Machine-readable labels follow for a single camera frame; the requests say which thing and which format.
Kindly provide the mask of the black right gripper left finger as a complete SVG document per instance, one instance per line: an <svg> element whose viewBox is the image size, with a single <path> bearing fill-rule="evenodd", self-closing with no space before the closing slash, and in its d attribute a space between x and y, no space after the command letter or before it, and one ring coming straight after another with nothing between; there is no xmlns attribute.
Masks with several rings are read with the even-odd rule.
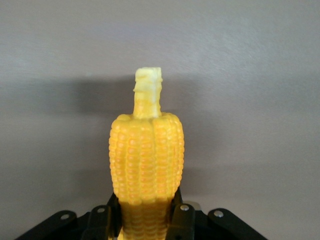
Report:
<svg viewBox="0 0 320 240"><path fill-rule="evenodd" d="M113 193L105 205L90 212L86 228L87 240L116 240L121 231L121 206Z"/></svg>

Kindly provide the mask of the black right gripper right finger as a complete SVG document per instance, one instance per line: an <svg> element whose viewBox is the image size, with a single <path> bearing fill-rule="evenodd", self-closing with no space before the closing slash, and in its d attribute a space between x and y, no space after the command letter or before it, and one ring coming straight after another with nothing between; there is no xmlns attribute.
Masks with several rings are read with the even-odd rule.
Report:
<svg viewBox="0 0 320 240"><path fill-rule="evenodd" d="M172 200L173 212L168 225L169 240L194 240L195 238L195 208L184 203L181 190L178 188Z"/></svg>

